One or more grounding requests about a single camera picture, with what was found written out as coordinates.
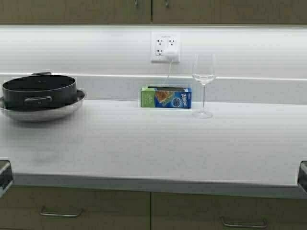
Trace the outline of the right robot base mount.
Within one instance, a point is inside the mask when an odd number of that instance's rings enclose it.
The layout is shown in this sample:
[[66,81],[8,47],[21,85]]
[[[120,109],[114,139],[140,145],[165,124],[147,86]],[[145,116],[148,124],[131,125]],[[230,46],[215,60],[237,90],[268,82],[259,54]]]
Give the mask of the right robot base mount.
[[300,163],[297,183],[306,193],[307,192],[307,162],[306,161],[302,161]]

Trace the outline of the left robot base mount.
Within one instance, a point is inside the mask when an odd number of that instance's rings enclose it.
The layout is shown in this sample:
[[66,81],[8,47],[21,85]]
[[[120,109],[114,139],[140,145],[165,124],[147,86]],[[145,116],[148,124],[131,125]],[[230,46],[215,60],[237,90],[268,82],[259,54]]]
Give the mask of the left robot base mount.
[[13,184],[12,165],[9,161],[0,161],[0,198]]

